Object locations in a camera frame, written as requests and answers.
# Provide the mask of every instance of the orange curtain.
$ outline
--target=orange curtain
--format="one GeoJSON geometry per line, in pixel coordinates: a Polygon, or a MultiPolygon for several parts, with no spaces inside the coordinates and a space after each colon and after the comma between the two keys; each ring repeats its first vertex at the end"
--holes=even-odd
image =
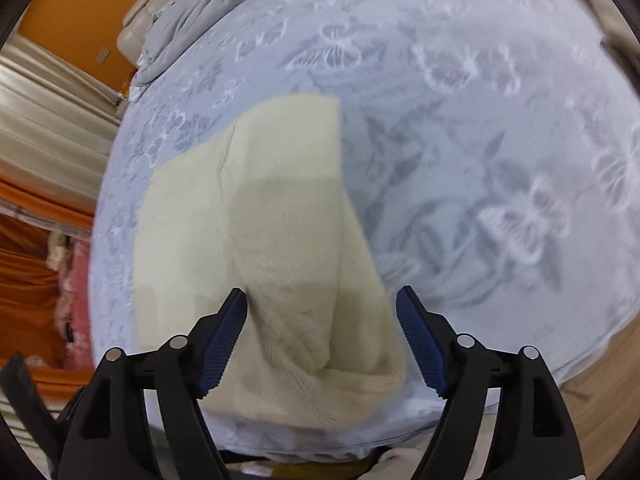
{"type": "Polygon", "coordinates": [[[20,352],[62,368],[65,342],[54,325],[58,275],[45,264],[48,233],[0,216],[0,358],[20,352]]]}
{"type": "MultiPolygon", "coordinates": [[[[0,359],[0,368],[7,359],[0,359]]],[[[92,370],[58,370],[56,368],[29,367],[38,393],[43,397],[69,400],[73,394],[91,380],[92,370]]]]}
{"type": "Polygon", "coordinates": [[[0,199],[57,222],[91,230],[94,214],[0,175],[0,199]]]}

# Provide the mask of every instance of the metal screw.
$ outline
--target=metal screw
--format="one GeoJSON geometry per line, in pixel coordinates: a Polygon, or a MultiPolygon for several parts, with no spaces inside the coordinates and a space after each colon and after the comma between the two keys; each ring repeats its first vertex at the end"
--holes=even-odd
{"type": "Polygon", "coordinates": [[[540,352],[538,352],[537,348],[533,348],[533,346],[525,346],[522,353],[529,359],[537,359],[540,357],[540,352]]]}
{"type": "Polygon", "coordinates": [[[104,356],[107,358],[107,361],[117,361],[122,356],[122,350],[119,348],[112,348],[107,350],[107,353],[104,356]]]}
{"type": "Polygon", "coordinates": [[[461,334],[461,335],[459,335],[458,339],[456,339],[456,341],[463,348],[471,348],[473,345],[476,344],[476,340],[473,339],[473,337],[471,337],[469,334],[461,334]]]}
{"type": "Polygon", "coordinates": [[[176,337],[172,338],[171,341],[169,341],[169,346],[174,350],[179,350],[180,348],[184,348],[185,346],[187,346],[188,342],[189,341],[187,339],[187,336],[177,335],[176,337]]]}

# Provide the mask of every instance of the white curtain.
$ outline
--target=white curtain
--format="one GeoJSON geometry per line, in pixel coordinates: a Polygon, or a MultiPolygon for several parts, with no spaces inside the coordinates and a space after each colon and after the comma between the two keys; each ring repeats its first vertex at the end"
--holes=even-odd
{"type": "Polygon", "coordinates": [[[120,120],[119,95],[33,41],[0,50],[0,163],[93,203],[120,120]]]}

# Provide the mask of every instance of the orange wall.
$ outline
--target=orange wall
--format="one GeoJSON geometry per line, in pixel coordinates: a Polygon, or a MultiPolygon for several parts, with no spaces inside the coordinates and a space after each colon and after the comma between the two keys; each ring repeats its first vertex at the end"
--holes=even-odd
{"type": "Polygon", "coordinates": [[[72,65],[120,90],[133,67],[118,51],[122,19],[136,0],[33,0],[20,33],[72,65]],[[95,59],[105,46],[111,53],[95,59]]]}

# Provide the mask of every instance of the bed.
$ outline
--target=bed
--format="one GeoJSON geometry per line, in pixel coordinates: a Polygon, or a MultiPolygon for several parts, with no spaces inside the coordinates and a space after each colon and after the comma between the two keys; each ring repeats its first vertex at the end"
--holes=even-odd
{"type": "MultiPolygon", "coordinates": [[[[96,358],[138,350],[132,248],[154,168],[265,99],[319,92],[342,102],[344,183],[390,296],[409,283],[458,332],[536,346],[560,382],[585,369],[640,296],[640,106],[601,37],[577,0],[246,0],[124,117],[92,240],[96,358]]],[[[414,366],[348,431],[206,419],[222,449],[335,460],[441,410],[414,366]]]]}
{"type": "Polygon", "coordinates": [[[118,50],[136,66],[145,42],[145,34],[153,15],[171,0],[136,0],[122,19],[122,30],[116,42],[118,50]]]}

